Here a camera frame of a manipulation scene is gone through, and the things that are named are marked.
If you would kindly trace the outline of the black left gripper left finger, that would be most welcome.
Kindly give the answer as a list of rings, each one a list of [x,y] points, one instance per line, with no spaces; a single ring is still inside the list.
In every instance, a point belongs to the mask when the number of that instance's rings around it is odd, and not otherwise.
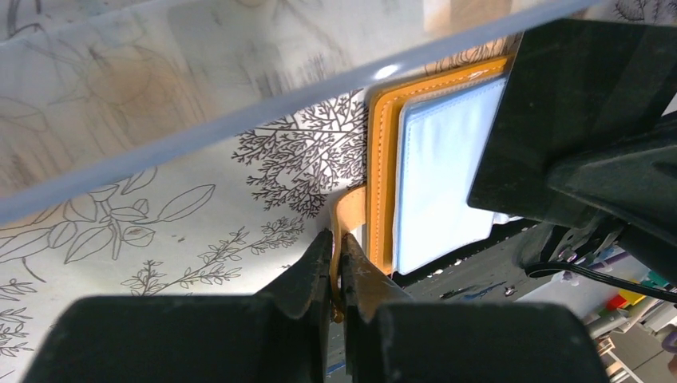
[[[252,295],[91,296],[58,318],[26,382],[322,382],[330,231]]]

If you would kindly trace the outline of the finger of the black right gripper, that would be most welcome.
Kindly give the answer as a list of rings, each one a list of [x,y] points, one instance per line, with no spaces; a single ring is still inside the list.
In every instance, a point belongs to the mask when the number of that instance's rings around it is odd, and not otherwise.
[[[555,164],[547,185],[615,216],[618,244],[676,283],[676,115],[648,133]]]

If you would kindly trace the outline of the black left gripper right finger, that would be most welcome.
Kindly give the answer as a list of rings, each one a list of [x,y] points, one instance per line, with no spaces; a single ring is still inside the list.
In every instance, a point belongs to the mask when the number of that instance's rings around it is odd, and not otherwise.
[[[549,303],[417,302],[341,240],[346,371],[355,382],[605,382],[581,321]]]

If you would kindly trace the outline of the orange leather card holder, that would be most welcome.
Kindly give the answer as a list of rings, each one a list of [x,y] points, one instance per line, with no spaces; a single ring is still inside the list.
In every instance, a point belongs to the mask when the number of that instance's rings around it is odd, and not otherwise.
[[[331,214],[333,319],[343,320],[342,239],[365,227],[366,255],[383,274],[409,274],[487,239],[511,215],[468,199],[507,84],[511,56],[377,91],[368,105],[366,183]]]

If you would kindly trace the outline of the clear acrylic card box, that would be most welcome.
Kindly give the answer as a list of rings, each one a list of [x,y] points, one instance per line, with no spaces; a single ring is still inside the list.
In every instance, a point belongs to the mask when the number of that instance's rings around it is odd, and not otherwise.
[[[4,1],[1,221],[587,1]]]

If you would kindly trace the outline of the floral patterned table mat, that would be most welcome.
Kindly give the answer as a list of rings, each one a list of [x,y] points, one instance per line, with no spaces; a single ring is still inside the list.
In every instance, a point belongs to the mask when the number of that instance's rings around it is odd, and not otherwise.
[[[674,26],[673,1],[574,18]],[[516,32],[374,84],[510,55]],[[1,379],[26,373],[57,316],[91,294],[238,294],[284,272],[366,179],[373,84],[264,121],[11,223],[1,221]]]

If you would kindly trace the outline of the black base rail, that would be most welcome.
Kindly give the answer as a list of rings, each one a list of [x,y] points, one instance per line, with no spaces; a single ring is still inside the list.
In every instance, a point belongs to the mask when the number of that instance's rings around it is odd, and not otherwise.
[[[543,246],[551,225],[522,219],[500,225],[488,239],[471,243],[393,280],[417,301],[512,302],[544,285],[519,266],[523,255]]]

